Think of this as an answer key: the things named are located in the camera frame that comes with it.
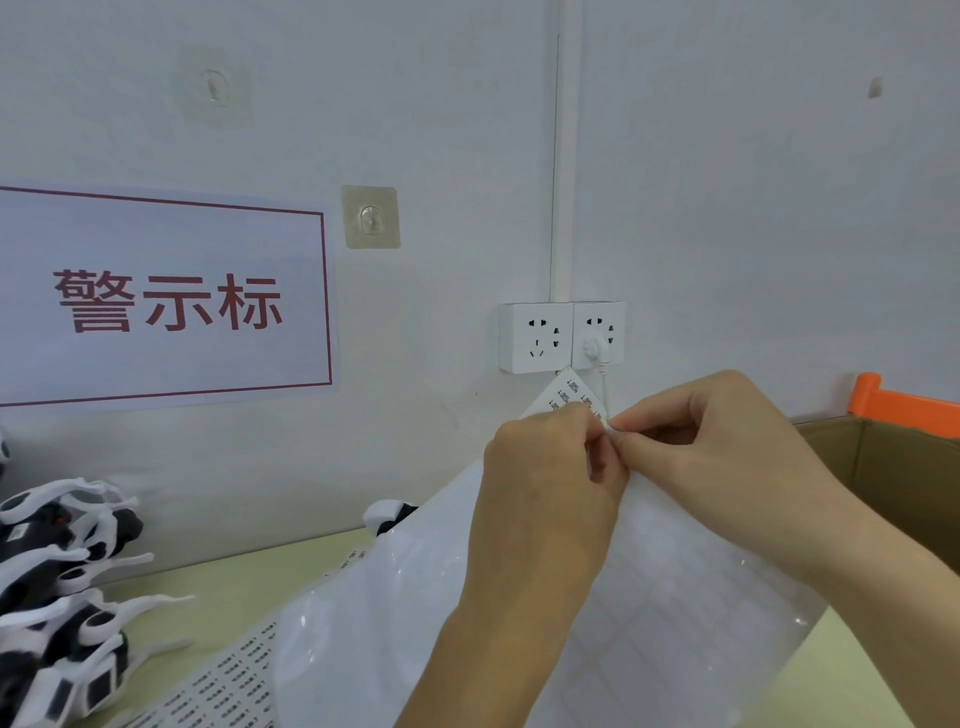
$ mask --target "power socket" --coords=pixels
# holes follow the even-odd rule
[[[513,374],[558,372],[570,366],[572,303],[500,306],[500,369]]]
[[[623,363],[624,327],[627,305],[622,301],[575,303],[573,305],[573,342],[570,361],[574,369],[590,369],[593,362],[584,353],[584,342],[594,332],[607,340],[610,363]]]

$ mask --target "white cable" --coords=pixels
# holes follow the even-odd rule
[[[597,329],[591,328],[584,340],[584,355],[593,362],[600,372],[600,397],[603,400],[605,416],[611,415],[610,396],[607,388],[607,369],[610,367],[610,343]]]

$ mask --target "orange plastic part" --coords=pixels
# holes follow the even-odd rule
[[[960,404],[890,392],[880,389],[882,381],[873,372],[856,378],[848,405],[852,415],[960,439]]]

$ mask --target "wall sign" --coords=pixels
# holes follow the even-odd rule
[[[0,187],[0,407],[333,384],[324,214]]]

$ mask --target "wrist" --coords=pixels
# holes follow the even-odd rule
[[[892,535],[899,532],[873,509],[851,493],[836,510],[838,525],[822,548],[822,558],[808,583],[828,601],[839,589],[872,570],[883,558]]]
[[[510,615],[492,616],[461,602],[444,625],[452,642],[484,664],[513,666],[516,678],[538,684],[549,678],[560,660],[566,633],[535,619]]]

